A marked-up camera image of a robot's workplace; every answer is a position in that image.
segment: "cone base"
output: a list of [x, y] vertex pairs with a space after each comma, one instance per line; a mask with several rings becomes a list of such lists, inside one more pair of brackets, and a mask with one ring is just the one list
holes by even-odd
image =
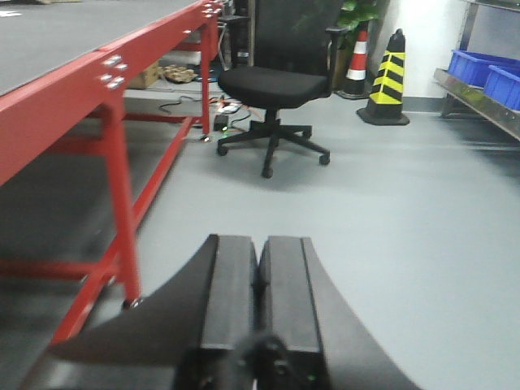
[[377, 126], [405, 126], [410, 123], [410, 120], [406, 115], [401, 114], [399, 118], [376, 118], [370, 115], [366, 108], [361, 108], [356, 111], [363, 122], [368, 124], [375, 124]]
[[341, 90], [334, 91], [334, 93], [343, 99], [349, 99], [349, 100], [368, 99], [368, 96], [370, 95], [370, 93], [368, 93], [368, 92], [354, 94], [354, 93], [346, 93], [345, 91], [341, 91]]

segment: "mesh chair backrest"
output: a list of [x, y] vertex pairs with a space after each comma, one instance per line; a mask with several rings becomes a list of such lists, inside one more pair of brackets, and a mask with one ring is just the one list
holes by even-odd
[[325, 76], [330, 41], [344, 0], [256, 0], [254, 64]]

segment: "red metal frame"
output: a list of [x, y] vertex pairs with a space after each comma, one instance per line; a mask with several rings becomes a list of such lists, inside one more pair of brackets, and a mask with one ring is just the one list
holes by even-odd
[[[85, 282], [52, 343], [74, 336], [83, 327], [98, 295], [111, 281], [123, 284], [125, 299], [135, 301], [141, 294], [136, 229], [153, 201], [164, 177], [174, 162], [191, 126], [202, 124], [210, 131], [209, 62], [217, 53], [217, 18], [219, 3], [201, 0], [150, 26], [113, 41], [93, 53], [0, 97], [0, 185], [44, 150], [54, 153], [96, 154], [106, 160], [110, 193], [117, 228], [115, 239], [98, 262], [27, 262], [0, 260], [0, 275], [37, 277]], [[129, 114], [124, 111], [123, 91], [131, 80], [161, 55], [178, 46], [194, 30], [201, 32], [202, 113], [179, 117]], [[109, 90], [101, 82], [106, 74], [104, 62], [119, 55], [128, 67], [114, 74], [126, 79], [122, 88]], [[78, 92], [81, 99], [76, 99]], [[56, 97], [59, 115], [56, 115]], [[37, 113], [32, 110], [37, 106]], [[100, 138], [65, 136], [65, 133], [96, 109], [102, 121]], [[154, 173], [136, 202], [132, 204], [124, 120], [167, 121], [182, 123]]]

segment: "black and yellow traffic cone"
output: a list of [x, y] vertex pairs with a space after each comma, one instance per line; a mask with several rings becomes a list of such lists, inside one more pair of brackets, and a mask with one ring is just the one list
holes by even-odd
[[388, 41], [366, 108], [357, 110], [363, 121], [377, 125], [410, 123], [402, 114], [404, 76], [405, 36], [399, 28]]

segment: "orange and white traffic cone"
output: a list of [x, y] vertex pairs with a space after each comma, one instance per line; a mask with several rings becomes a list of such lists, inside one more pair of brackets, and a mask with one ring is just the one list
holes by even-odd
[[343, 90], [338, 91], [338, 95], [342, 98], [352, 100], [368, 98], [368, 92], [365, 87], [367, 38], [368, 32], [366, 29], [361, 30], [357, 36]]

